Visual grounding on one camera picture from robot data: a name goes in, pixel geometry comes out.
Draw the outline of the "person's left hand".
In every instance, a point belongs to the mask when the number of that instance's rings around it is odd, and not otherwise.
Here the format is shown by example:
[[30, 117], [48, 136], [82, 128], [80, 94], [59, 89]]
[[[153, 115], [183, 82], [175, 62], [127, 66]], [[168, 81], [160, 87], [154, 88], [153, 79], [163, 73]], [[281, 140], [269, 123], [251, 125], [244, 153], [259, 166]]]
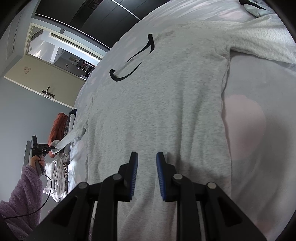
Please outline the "person's left hand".
[[29, 160], [29, 166], [35, 169], [37, 172], [37, 175], [41, 177], [45, 173], [45, 160], [43, 155], [39, 156], [33, 156]]

